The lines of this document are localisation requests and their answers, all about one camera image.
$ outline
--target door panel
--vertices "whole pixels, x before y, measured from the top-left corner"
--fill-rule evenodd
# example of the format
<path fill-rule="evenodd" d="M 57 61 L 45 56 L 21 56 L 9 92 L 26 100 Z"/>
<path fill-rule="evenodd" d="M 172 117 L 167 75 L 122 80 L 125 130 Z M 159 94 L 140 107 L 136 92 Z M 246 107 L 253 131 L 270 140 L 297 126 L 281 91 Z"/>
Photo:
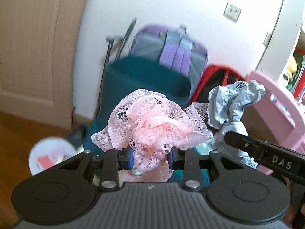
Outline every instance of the door panel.
<path fill-rule="evenodd" d="M 86 0 L 0 0 L 0 111 L 71 128 Z"/>

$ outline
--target baseboard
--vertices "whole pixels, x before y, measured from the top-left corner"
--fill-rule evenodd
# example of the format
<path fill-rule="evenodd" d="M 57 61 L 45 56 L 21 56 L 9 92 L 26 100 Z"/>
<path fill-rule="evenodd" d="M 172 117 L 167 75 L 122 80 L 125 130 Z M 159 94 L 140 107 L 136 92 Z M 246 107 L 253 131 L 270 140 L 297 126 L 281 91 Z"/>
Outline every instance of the baseboard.
<path fill-rule="evenodd" d="M 92 123 L 92 119 L 80 114 L 73 113 L 72 115 L 72 128 L 76 128 L 77 126 L 81 124 L 88 124 L 90 125 Z"/>

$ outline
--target silver screw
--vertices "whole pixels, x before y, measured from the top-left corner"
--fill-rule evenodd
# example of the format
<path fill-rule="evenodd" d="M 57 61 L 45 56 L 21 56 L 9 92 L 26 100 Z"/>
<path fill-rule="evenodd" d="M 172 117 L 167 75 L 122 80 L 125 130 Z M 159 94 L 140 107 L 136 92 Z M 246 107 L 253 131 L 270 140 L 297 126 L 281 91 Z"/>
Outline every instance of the silver screw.
<path fill-rule="evenodd" d="M 200 186 L 200 182 L 195 180 L 189 180 L 185 182 L 185 185 L 189 188 L 198 188 Z"/>
<path fill-rule="evenodd" d="M 114 181 L 107 180 L 102 182 L 103 188 L 114 188 L 115 186 L 116 186 L 116 182 Z"/>

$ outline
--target white wall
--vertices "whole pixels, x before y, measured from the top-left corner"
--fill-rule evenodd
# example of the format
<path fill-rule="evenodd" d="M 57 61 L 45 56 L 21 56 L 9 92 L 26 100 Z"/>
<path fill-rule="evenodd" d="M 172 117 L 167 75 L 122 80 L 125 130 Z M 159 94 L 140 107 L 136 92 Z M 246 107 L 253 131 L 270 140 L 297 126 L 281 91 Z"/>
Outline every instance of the white wall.
<path fill-rule="evenodd" d="M 242 11 L 234 23 L 223 16 L 227 2 Z M 231 65 L 242 74 L 256 68 L 282 0 L 88 0 L 74 69 L 76 113 L 92 118 L 107 49 L 106 36 L 123 35 L 138 17 L 135 33 L 147 23 L 185 24 L 208 49 L 209 62 Z"/>

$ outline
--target backpack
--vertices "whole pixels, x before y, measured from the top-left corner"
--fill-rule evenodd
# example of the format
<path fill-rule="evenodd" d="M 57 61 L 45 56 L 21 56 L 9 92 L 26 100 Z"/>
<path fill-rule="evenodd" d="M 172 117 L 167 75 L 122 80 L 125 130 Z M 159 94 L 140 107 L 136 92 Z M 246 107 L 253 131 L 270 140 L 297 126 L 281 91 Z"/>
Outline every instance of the backpack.
<path fill-rule="evenodd" d="M 191 95 L 207 66 L 208 54 L 203 44 L 191 39 L 186 27 L 147 25 L 137 32 L 130 50 L 132 56 L 143 56 L 186 76 Z"/>
<path fill-rule="evenodd" d="M 217 86 L 227 86 L 236 81 L 245 81 L 240 73 L 233 68 L 210 64 L 204 71 L 190 102 L 209 103 L 209 92 Z"/>

